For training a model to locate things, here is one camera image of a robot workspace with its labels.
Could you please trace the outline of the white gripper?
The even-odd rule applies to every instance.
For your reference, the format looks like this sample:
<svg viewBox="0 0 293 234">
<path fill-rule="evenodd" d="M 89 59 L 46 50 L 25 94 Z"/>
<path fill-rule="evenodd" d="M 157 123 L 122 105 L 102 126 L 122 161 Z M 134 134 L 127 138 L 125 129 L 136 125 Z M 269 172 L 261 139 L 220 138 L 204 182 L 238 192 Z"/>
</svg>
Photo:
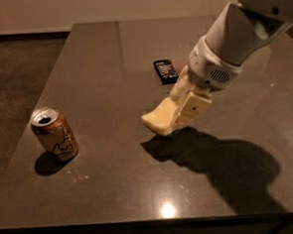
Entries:
<svg viewBox="0 0 293 234">
<path fill-rule="evenodd" d="M 209 95 L 191 91 L 193 83 L 199 88 L 220 91 L 227 88 L 242 70 L 242 65 L 233 65 L 217 57 L 208 46 L 206 37 L 200 37 L 169 94 L 173 101 L 177 101 L 171 126 L 185 128 L 211 106 L 213 100 Z"/>
</svg>

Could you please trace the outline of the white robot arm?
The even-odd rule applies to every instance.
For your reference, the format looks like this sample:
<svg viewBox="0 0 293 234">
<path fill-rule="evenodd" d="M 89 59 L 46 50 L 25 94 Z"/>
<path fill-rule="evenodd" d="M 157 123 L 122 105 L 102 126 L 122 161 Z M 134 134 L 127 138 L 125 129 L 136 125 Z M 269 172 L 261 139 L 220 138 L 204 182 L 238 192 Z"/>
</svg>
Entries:
<svg viewBox="0 0 293 234">
<path fill-rule="evenodd" d="M 293 0 L 236 0 L 221 12 L 190 53 L 170 93 L 170 126 L 184 128 L 210 106 L 212 91 L 226 88 L 244 62 L 293 26 Z"/>
</svg>

